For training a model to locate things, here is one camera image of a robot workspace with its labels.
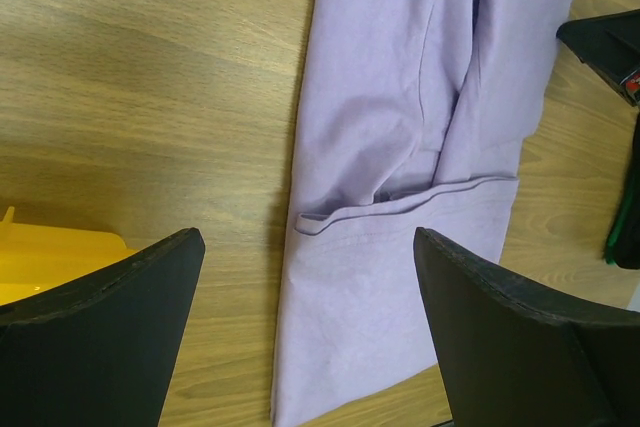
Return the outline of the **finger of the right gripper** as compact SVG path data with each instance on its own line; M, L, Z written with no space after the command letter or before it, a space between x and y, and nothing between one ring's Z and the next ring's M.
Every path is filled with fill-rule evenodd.
M639 10L572 20L556 37L633 107L639 106Z

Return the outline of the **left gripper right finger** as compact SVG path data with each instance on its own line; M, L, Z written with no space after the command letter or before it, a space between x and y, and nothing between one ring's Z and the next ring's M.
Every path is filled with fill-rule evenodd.
M455 426L635 426L639 316L414 236L420 292Z

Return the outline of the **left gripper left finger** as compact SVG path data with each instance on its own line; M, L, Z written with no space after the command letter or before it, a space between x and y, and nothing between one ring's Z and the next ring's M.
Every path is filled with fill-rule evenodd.
M2 425L158 425L204 254L183 229L3 305Z

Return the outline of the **purple t shirt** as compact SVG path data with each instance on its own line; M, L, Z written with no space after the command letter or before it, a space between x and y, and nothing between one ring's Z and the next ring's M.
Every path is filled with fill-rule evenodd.
M315 0L274 425L301 425L435 364L415 230L500 258L571 2Z

